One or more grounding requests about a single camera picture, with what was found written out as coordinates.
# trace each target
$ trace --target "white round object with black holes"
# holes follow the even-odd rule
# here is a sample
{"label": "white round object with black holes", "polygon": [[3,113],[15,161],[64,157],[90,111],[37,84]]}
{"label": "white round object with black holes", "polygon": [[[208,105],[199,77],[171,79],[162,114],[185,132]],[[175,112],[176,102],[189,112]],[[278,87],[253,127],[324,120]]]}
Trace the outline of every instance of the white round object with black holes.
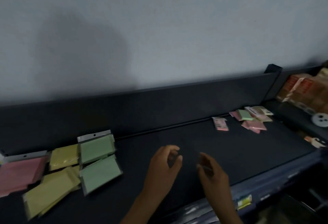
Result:
{"label": "white round object with black holes", "polygon": [[328,114],[317,113],[312,116],[312,122],[319,127],[328,127]]}

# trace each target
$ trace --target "green sticky note pad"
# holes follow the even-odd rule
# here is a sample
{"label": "green sticky note pad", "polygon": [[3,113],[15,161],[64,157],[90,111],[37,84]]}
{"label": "green sticky note pad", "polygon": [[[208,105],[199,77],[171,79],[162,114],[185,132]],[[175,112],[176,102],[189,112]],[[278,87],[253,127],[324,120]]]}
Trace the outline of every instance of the green sticky note pad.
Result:
{"label": "green sticky note pad", "polygon": [[82,164],[90,163],[107,157],[115,152],[112,135],[106,135],[80,144]]}
{"label": "green sticky note pad", "polygon": [[253,120],[254,118],[248,113],[246,110],[238,109],[237,112],[239,113],[242,120]]}
{"label": "green sticky note pad", "polygon": [[122,174],[115,155],[98,160],[80,171],[84,194],[88,194]]}

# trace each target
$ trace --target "white wall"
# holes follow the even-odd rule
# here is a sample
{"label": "white wall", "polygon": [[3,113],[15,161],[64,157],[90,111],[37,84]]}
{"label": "white wall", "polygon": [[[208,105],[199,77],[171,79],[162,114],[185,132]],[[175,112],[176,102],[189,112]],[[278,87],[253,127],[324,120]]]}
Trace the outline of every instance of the white wall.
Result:
{"label": "white wall", "polygon": [[301,66],[328,0],[0,0],[0,103]]}

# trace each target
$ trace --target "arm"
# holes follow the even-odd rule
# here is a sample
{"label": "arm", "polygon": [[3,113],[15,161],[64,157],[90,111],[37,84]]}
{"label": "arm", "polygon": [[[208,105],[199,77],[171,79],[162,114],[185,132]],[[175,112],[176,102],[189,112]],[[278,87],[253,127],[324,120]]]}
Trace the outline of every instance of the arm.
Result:
{"label": "arm", "polygon": [[215,214],[222,224],[242,224],[232,200],[228,175],[214,158],[205,153],[200,153],[200,156],[201,165],[197,165],[199,179]]}
{"label": "arm", "polygon": [[180,148],[167,145],[159,148],[150,161],[142,192],[138,195],[120,224],[146,224],[164,197],[168,194],[182,166],[178,156],[170,168],[167,160],[177,155]]}

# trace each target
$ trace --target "person's left hand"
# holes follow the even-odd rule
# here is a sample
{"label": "person's left hand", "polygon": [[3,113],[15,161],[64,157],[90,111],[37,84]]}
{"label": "person's left hand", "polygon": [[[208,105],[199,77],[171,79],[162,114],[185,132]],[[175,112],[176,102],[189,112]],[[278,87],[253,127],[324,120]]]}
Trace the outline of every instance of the person's left hand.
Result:
{"label": "person's left hand", "polygon": [[160,203],[168,194],[182,166],[182,156],[179,155],[170,168],[167,160],[177,155],[180,148],[175,145],[162,146],[150,160],[142,193]]}

